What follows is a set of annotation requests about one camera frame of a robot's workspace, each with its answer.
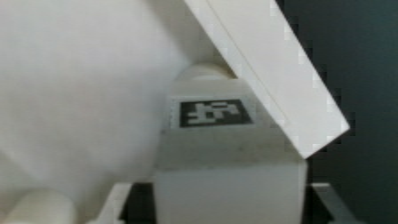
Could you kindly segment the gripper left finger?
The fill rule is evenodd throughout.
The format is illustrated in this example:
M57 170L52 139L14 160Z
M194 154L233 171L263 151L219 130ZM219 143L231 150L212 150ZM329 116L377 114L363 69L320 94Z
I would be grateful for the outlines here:
M94 224L157 224L153 183L117 183Z

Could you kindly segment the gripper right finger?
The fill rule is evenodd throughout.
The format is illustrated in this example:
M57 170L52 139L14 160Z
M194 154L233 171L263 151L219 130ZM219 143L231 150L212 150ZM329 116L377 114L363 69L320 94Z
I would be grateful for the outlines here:
M329 183L309 184L302 224L363 224Z

